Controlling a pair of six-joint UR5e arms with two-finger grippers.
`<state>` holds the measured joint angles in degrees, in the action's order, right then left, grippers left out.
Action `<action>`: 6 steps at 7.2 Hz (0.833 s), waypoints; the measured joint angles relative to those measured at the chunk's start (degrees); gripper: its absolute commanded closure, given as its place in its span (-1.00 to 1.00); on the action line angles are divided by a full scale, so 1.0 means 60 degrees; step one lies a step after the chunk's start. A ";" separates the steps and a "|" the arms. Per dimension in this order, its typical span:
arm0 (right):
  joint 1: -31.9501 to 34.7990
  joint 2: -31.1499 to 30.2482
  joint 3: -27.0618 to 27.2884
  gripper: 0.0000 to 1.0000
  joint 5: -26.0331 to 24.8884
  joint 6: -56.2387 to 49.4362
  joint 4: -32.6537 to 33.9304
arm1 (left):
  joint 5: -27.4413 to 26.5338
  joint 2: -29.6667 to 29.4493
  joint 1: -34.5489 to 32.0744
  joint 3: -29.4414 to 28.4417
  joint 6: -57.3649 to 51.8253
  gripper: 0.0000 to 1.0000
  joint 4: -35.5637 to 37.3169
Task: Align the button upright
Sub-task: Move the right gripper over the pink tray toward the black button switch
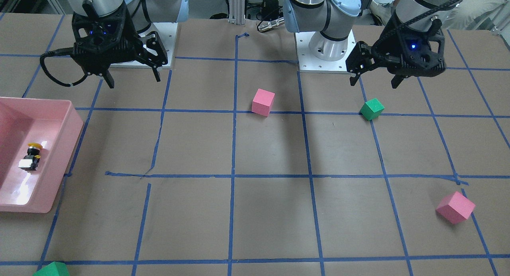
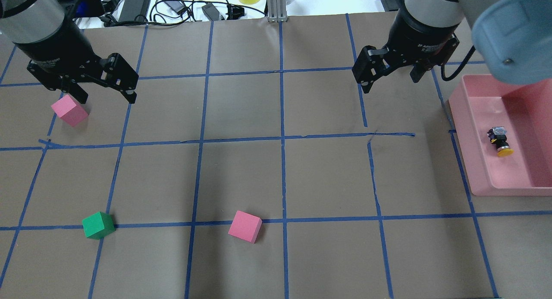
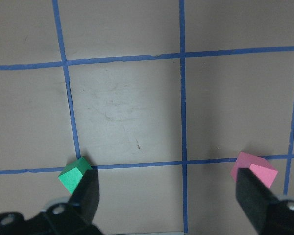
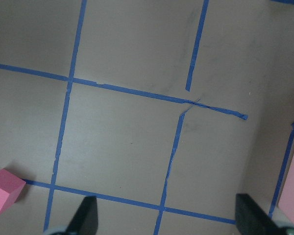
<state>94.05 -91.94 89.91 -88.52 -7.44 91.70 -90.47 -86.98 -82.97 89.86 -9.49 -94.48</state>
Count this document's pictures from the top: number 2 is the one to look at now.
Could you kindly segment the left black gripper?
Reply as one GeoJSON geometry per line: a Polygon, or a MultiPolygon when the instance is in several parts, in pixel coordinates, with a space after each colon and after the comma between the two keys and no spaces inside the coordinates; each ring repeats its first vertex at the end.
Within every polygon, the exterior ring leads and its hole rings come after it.
{"type": "Polygon", "coordinates": [[[136,102],[138,73],[119,53],[110,54],[102,67],[102,58],[72,22],[64,22],[46,39],[15,45],[34,62],[38,70],[33,75],[48,89],[59,89],[86,104],[88,93],[79,84],[93,82],[119,91],[130,104],[136,102]]]}

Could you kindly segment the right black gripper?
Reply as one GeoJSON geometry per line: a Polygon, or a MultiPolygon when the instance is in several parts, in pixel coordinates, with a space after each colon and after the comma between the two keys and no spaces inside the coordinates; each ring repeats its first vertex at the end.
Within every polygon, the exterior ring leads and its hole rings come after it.
{"type": "Polygon", "coordinates": [[[426,25],[400,8],[384,48],[367,45],[361,49],[353,67],[355,81],[368,94],[374,82],[390,71],[413,65],[410,78],[418,83],[434,66],[442,66],[453,55],[459,40],[454,32],[459,24],[446,27],[426,25]]]}

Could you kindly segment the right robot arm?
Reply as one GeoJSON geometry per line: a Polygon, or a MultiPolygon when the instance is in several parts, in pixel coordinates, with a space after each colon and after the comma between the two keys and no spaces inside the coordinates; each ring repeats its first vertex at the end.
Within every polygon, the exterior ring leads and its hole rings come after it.
{"type": "Polygon", "coordinates": [[[551,78],[551,0],[398,0],[386,44],[360,51],[351,71],[364,93],[373,83],[411,66],[414,83],[436,66],[444,67],[460,41],[455,30],[465,20],[472,47],[451,75],[454,79],[475,52],[501,82],[528,85],[551,78]]]}

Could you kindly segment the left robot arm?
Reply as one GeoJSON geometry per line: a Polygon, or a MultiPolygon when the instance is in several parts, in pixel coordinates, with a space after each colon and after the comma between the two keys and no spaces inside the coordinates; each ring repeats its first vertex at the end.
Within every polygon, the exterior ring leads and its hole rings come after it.
{"type": "Polygon", "coordinates": [[[29,58],[27,70],[50,91],[81,104],[80,83],[112,88],[136,102],[138,73],[119,53],[99,57],[58,0],[1,0],[1,32],[29,58]]]}

